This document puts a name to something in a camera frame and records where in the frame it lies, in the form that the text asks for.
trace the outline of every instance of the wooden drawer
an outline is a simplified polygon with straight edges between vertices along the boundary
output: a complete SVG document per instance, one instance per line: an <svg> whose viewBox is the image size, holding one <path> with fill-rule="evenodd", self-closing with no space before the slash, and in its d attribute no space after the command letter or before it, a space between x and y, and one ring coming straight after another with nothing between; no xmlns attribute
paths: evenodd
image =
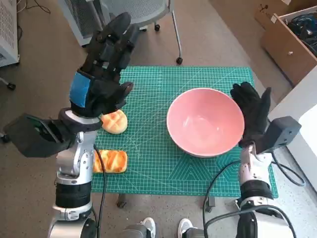
<svg viewBox="0 0 317 238"><path fill-rule="evenodd" d="M305 14L305 11L311 12L316 9L317 7L313 7L313 9L309 8L309 11L306 9L281 17L274 14L272 19L275 23L261 38L261 45L294 85L297 85L317 65L317 58L282 20L291 20L297 15Z"/></svg>
<svg viewBox="0 0 317 238"><path fill-rule="evenodd" d="M281 16L316 4L317 0L260 0L254 17L264 29L267 29L273 24L271 17L274 13Z"/></svg>

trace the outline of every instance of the shoe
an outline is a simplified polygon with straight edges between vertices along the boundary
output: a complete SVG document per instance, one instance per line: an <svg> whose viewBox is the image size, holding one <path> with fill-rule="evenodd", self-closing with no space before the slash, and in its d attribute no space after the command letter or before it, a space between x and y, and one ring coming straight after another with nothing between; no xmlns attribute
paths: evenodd
<svg viewBox="0 0 317 238"><path fill-rule="evenodd" d="M155 238L156 228L155 228L155 222L153 218L147 217L141 222L141 224L143 224L148 230L150 230L151 238Z"/></svg>
<svg viewBox="0 0 317 238"><path fill-rule="evenodd" d="M193 224L190 220L188 220L187 218L183 218L178 225L178 238L182 238L183 233L185 233L189 228L192 228Z"/></svg>

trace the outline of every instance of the green cutting mat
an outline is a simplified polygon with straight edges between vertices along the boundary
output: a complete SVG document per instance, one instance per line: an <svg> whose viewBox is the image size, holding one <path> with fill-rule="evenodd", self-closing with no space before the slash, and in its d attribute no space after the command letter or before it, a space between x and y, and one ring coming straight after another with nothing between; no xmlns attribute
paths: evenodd
<svg viewBox="0 0 317 238"><path fill-rule="evenodd" d="M131 66L122 72L121 82L134 82L123 111L128 129L120 135L100 130L99 149L124 150L127 171L107 176L107 192L166 195L205 195L212 178L231 161L239 160L241 149L233 148L218 157L199 159L184 153L170 139L166 128L169 105L181 93L209 87L229 95L234 83L253 84L247 67ZM211 195L239 197L239 165L228 168L215 183ZM270 181L277 189L272 168ZM94 174L93 192L102 192L102 174Z"/></svg>

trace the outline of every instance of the bread roll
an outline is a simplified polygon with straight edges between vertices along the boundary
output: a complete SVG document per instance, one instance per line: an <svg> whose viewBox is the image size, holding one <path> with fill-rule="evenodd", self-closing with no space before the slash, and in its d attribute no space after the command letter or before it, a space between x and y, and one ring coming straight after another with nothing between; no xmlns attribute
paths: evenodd
<svg viewBox="0 0 317 238"><path fill-rule="evenodd" d="M127 153L120 150L100 150L106 173L123 173L127 169L128 156ZM103 168L97 152L95 151L95 163L93 172L102 173Z"/></svg>
<svg viewBox="0 0 317 238"><path fill-rule="evenodd" d="M128 126L128 118L121 110L102 115L101 120L103 121L103 129L111 134L120 134Z"/></svg>

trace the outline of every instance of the black cable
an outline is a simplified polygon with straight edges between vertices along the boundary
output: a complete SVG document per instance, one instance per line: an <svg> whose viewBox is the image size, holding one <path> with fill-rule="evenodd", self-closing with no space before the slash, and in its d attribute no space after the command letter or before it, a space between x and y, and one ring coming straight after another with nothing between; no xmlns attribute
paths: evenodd
<svg viewBox="0 0 317 238"><path fill-rule="evenodd" d="M22 38L23 30L19 25L17 26L17 30L18 30L18 42L19 42Z"/></svg>
<svg viewBox="0 0 317 238"><path fill-rule="evenodd" d="M35 2L36 5L34 6L27 6L28 5L28 1L26 0L26 8L25 9L31 9L31 8L34 8L34 7L39 7L40 9L42 9L44 12L50 14L51 13L51 10L46 7L46 6L43 6L43 5L40 5L36 0L33 0Z"/></svg>
<svg viewBox="0 0 317 238"><path fill-rule="evenodd" d="M214 179L211 181L208 189L207 189L207 192L206 192L206 196L205 196L205 199L204 199L204 204L203 204L203 225L204 225L204 235L205 235L205 238L208 238L208 234L207 234L207 228L205 227L206 225L206 212L205 212L205 209L206 209L206 202L207 202L207 199L209 197L209 194L210 194L210 191L212 189L212 186L213 184L215 183L216 179L222 174L223 171L225 171L228 167L232 166L232 165L235 165L235 164L238 164L240 163L241 161L233 161L231 163L229 163L228 165L226 165L225 167L223 167L223 169L221 169L219 171L219 173L214 177Z"/></svg>
<svg viewBox="0 0 317 238"><path fill-rule="evenodd" d="M100 229L101 229L101 220L103 218L103 207L104 207L104 203L105 203L105 194L106 194L106 169L105 169L105 165L104 165L103 159L101 157L101 154L100 154L100 152L95 144L94 144L94 149L97 152L98 157L100 159L101 167L103 168L103 177L104 177L103 194L101 196L101 203L100 203L99 217L98 217L98 226L97 226L97 238L99 238L100 237Z"/></svg>
<svg viewBox="0 0 317 238"><path fill-rule="evenodd" d="M281 170L281 172L285 175L285 177L288 178L288 180L290 180L293 184L295 184L295 185L297 185L297 186L300 186L300 187L303 187L303 186L306 185L305 180L304 180L298 173L296 173L296 172L295 172L294 170L292 170L291 168L289 168L289 167L287 167L287 166L285 166L285 165L280 164L280 163L278 162L278 160L276 159L276 157L275 157L273 151L271 152L271 154L272 154L272 157L273 157L273 160L274 160L274 162L272 162L272 163L278 166L278 168L279 168L279 169ZM293 179L286 173L286 171L285 171L283 168L285 168L285 169L287 169L288 171L292 172L292 173L301 181L301 183L298 183L298 182L296 182L295 180L293 180Z"/></svg>
<svg viewBox="0 0 317 238"><path fill-rule="evenodd" d="M295 229L291 223L291 221L289 220L288 216L285 214L285 212L283 212L282 209L280 209L279 207L276 207L276 206L272 206L272 205L260 205L260 206L256 206L256 207L251 207L251 208L247 208L245 210L240 210L240 211L237 211L237 212L230 212L230 213L227 213L227 214L224 214L224 215L220 215L220 216L217 216L217 217L214 217L212 219L210 219L209 221L207 221L206 225L205 225L205 228L204 228L204 231L207 232L207 229L208 227L212 224L212 223L215 223L217 221L220 221L224 218L228 218L228 217L233 217L233 216L238 216L238 215L242 215L242 214L246 214L246 213L251 213L251 212L254 212L254 211L257 211L259 209L274 209L278 212L280 212L280 214L283 215L284 219L286 220L286 222L288 223L288 226L289 228L291 229L292 233L293 233L293 237L296 238L296 233L295 233Z"/></svg>
<svg viewBox="0 0 317 238"><path fill-rule="evenodd" d="M289 167L287 167L287 166L285 166L285 165L283 165L283 164L280 164L280 163L277 161L277 159L276 159L276 157L275 157L275 155L274 155L273 153L272 153L272 157L273 157L273 159L274 159L274 161L272 161L272 163L275 164L275 165L277 165L278 168L282 171L282 173L284 173L284 175L285 175L292 183L294 183L294 184L296 184L296 185L298 185L298 186L304 186L304 185L305 185L305 181L303 180L302 177L300 177L300 175L298 175L298 174L297 174L294 170L292 170L291 168L289 168ZM208 187L208 189L207 189L207 191L206 191L206 195L205 195L205 199L204 199L204 204L203 204L203 227L204 227L204 236L205 236L205 238L208 238L208 233L207 233L207 228L208 228L208 227L206 227L206 212L205 212L205 209L206 209L206 202L207 202L207 199L208 199L208 197L209 197L210 191L211 191L211 189L212 189L212 187L213 187L213 185L214 185L216 179L223 173L223 171L225 171L228 167L231 167L232 165L238 164L238 163L240 163L240 162L241 162L241 161L233 161L233 162L227 164L225 167L223 167L223 168L218 172L218 174L213 178L213 180L211 181L211 183L210 183L210 185L209 185L209 187ZM296 177L298 177L298 178L302 181L302 183L297 183L297 182L295 182L293 179L291 179L291 178L289 177L289 175L285 172L285 170L284 170L283 168L286 169L286 170L288 170L288 171L290 171L290 172L292 172Z"/></svg>
<svg viewBox="0 0 317 238"><path fill-rule="evenodd" d="M95 218L95 221L96 221L96 228L98 228L98 217L97 217L97 214L96 214L96 211L95 211L94 207L92 208L92 211L93 211L94 218Z"/></svg>
<svg viewBox="0 0 317 238"><path fill-rule="evenodd" d="M301 40L301 42L303 42L303 44L317 57L317 51L313 48L313 46L308 44L306 41Z"/></svg>

